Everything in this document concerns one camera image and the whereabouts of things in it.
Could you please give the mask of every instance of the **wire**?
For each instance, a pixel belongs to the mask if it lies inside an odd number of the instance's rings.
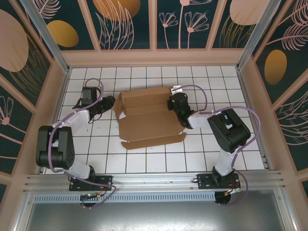
[[[52,166],[52,160],[51,160],[51,148],[52,148],[52,139],[55,135],[55,132],[56,130],[61,126],[61,124],[64,124],[67,120],[69,120],[75,113],[78,113],[80,111],[83,111],[83,110],[86,110],[92,106],[94,106],[96,103],[98,103],[102,98],[103,98],[103,92],[104,92],[104,87],[103,87],[103,83],[97,79],[97,78],[89,78],[87,79],[87,81],[85,82],[85,87],[87,86],[87,83],[90,81],[90,80],[96,80],[99,82],[100,86],[101,87],[101,92],[100,92],[100,96],[98,97],[98,99],[93,102],[92,104],[88,105],[88,106],[85,106],[83,108],[80,108],[80,109],[77,109],[75,110],[74,112],[72,112],[71,114],[69,114],[68,116],[66,116],[64,119],[62,119],[60,121],[60,123],[58,123],[52,130],[51,134],[50,134],[50,137],[49,137],[49,142],[48,142],[48,164],[49,164],[49,168],[51,169],[52,172],[54,173],[58,173],[58,172],[63,172],[64,174],[66,174],[67,176],[69,177],[72,177],[74,179],[77,179],[79,181],[82,181],[84,183],[87,183],[87,184],[90,184],[90,185],[96,185],[96,186],[100,186],[100,187],[112,187],[113,188],[113,191],[104,199],[102,200],[101,202],[99,203],[96,203],[95,205],[93,205],[92,207],[88,208],[88,207],[85,207],[84,204],[83,204],[83,201],[82,201],[82,206],[83,208],[87,208],[87,209],[91,209],[91,208],[95,208],[95,207],[98,207],[100,205],[102,205],[106,200],[108,200],[110,198],[110,196],[112,194],[114,194],[116,192],[116,186],[114,185],[108,185],[108,184],[98,184],[98,183],[94,183],[94,182],[91,182],[91,181],[88,181],[88,180],[85,180],[85,179],[82,179],[80,177],[76,177],[72,174],[70,174],[69,172],[67,171],[63,171],[63,170],[55,170],[54,167]]]
[[[231,184],[233,184],[236,188],[240,189],[239,186],[237,186],[232,180],[229,180]]]

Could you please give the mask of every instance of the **white tile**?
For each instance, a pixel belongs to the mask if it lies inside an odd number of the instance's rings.
[[[250,134],[250,138],[247,140],[247,142],[251,141],[254,138],[254,133]],[[243,149],[244,151],[258,151],[258,143],[257,141],[253,141],[251,144],[249,144],[247,147]]]
[[[87,164],[88,155],[75,155],[75,159],[78,159],[83,164]]]
[[[192,77],[207,77],[205,66],[192,66]]]
[[[211,90],[214,103],[229,103],[226,90]]]
[[[96,174],[104,174],[106,170],[106,159],[107,155],[89,155],[88,165],[91,165],[95,169]]]
[[[186,134],[190,134],[190,135],[200,135],[201,134],[200,128],[193,128],[193,129],[185,128],[183,132],[185,132]]]
[[[210,85],[208,83],[208,78],[193,78],[194,85],[201,87],[202,89],[210,89]]]
[[[111,120],[110,136],[118,136],[118,135],[120,135],[119,123],[117,120]]]
[[[250,130],[251,133],[254,132],[254,129],[252,127],[252,123],[249,117],[246,118],[241,118],[241,120],[245,123],[245,125],[248,127],[248,129]]]
[[[86,123],[73,136],[91,136],[93,124]]]
[[[109,154],[106,173],[125,173],[126,154]]]
[[[193,79],[192,78],[179,78],[178,79],[178,83],[181,86],[185,86],[185,85],[191,85],[193,84]],[[193,90],[194,87],[186,87],[184,88],[185,90]]]
[[[210,87],[212,90],[214,89],[226,89],[225,81],[223,81],[223,78],[216,77],[216,78],[208,78],[210,82]]]
[[[206,171],[203,153],[186,153],[185,155],[188,172]]]
[[[146,68],[147,78],[161,78],[162,68],[160,66],[148,66]]]
[[[116,78],[130,78],[131,67],[117,67]]]
[[[67,92],[65,94],[63,106],[75,106],[80,97],[80,92]]]
[[[115,79],[102,79],[105,91],[114,91],[115,90]]]
[[[242,106],[242,107],[246,107],[245,103],[231,103],[231,106]],[[239,117],[249,117],[248,111],[244,110],[244,109],[234,109],[234,111],[236,112],[236,114]]]
[[[219,152],[204,153],[206,161],[206,169],[212,171],[218,161]]]
[[[238,154],[235,163],[234,163],[234,168],[236,170],[246,170],[246,166],[245,166],[245,162],[244,162],[244,158],[243,158],[243,153],[241,152],[240,154]]]
[[[127,150],[127,153],[145,154],[145,150],[146,150],[146,148],[137,148],[137,149]]]
[[[206,70],[209,77],[222,77],[220,66],[207,66]]]
[[[231,103],[244,103],[242,90],[227,90]]]
[[[116,78],[116,67],[103,67],[101,79],[105,78]]]
[[[107,112],[103,113],[102,117],[100,119],[110,119],[111,118],[111,112],[112,112],[112,109],[110,109]],[[94,119],[98,119],[99,117],[100,117],[100,115],[96,115],[94,117]]]
[[[73,137],[75,154],[88,154],[90,137]]]
[[[130,89],[130,79],[116,79],[115,90],[124,91]]]
[[[243,151],[247,170],[264,170],[259,151]]]
[[[100,78],[102,69],[100,67],[87,68],[86,79]]]
[[[162,66],[162,76],[163,78],[176,78],[177,69],[175,66]]]
[[[146,172],[166,172],[165,153],[147,154]]]
[[[163,78],[163,87],[173,87],[178,84],[177,78]]]
[[[146,88],[156,88],[162,86],[161,78],[147,78],[146,79]]]
[[[120,139],[119,136],[110,136],[108,154],[126,153],[126,149],[121,144],[122,141],[125,140]]]
[[[167,172],[186,172],[184,153],[167,153]]]
[[[194,90],[184,90],[183,93],[187,95],[188,103],[196,103],[196,95]]]
[[[184,142],[166,144],[166,153],[183,153]]]
[[[202,135],[203,146],[205,152],[219,152],[220,146],[213,134]]]
[[[132,78],[146,78],[146,67],[132,67],[131,68]]]
[[[203,152],[201,135],[186,135],[184,145],[185,152]]]
[[[192,68],[190,66],[177,66],[178,78],[193,77]]]
[[[227,89],[241,89],[238,77],[224,78]]]
[[[144,88],[146,88],[146,79],[145,78],[132,78],[131,79],[131,84],[130,84],[131,90],[144,89]]]
[[[215,111],[226,108],[226,107],[230,107],[230,103],[215,103],[214,104]]]
[[[73,68],[69,79],[84,79],[86,71],[86,68]]]
[[[211,90],[204,90],[207,98],[208,103],[212,103],[212,93]],[[196,98],[197,98],[197,103],[205,103],[205,96],[201,90],[196,90]]]
[[[92,136],[90,140],[89,154],[107,154],[108,137]]]
[[[148,147],[146,148],[147,153],[165,153],[165,146],[159,145],[154,147]]]
[[[68,116],[72,112],[73,112],[72,106],[63,106],[62,110],[61,110],[61,114],[60,114],[59,120],[64,119],[66,116]]]
[[[237,77],[235,66],[221,66],[224,77]]]
[[[127,173],[145,173],[145,154],[128,154]]]
[[[84,82],[83,79],[74,79],[68,81],[66,92],[73,92],[73,91],[82,92],[83,82]]]
[[[109,136],[109,129],[110,120],[97,120],[93,123],[92,136]]]

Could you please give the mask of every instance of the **gray metal surface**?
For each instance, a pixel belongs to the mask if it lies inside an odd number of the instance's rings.
[[[34,204],[28,231],[283,231],[273,191],[250,192],[235,207],[214,202]]]

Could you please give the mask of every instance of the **cardboard flap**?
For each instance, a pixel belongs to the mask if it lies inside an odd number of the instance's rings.
[[[175,136],[183,130],[173,111],[132,115],[119,120],[120,138],[129,142]]]
[[[162,138],[144,140],[144,141],[121,142],[121,143],[124,148],[131,150],[131,149],[137,149],[137,148],[159,146],[159,145],[170,144],[170,143],[178,143],[178,142],[182,142],[185,139],[185,137],[186,137],[186,133],[182,133],[176,136],[162,137]]]
[[[117,121],[119,121],[120,115],[123,112],[123,100],[122,100],[122,93],[120,93],[115,100],[115,104],[113,106],[113,111],[115,112],[115,117]]]

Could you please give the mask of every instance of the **metal plate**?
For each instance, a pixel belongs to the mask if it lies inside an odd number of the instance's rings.
[[[112,176],[96,176],[95,183],[97,184],[112,184]],[[111,187],[104,187],[106,191],[111,191]],[[71,179],[69,185],[69,191],[82,192],[82,191],[101,191],[100,186],[84,183],[77,179]]]
[[[236,184],[237,187],[241,187],[239,175],[236,173],[228,176],[220,186],[214,182],[212,174],[198,174],[197,179],[199,189],[232,189],[235,186],[231,183],[231,181]]]

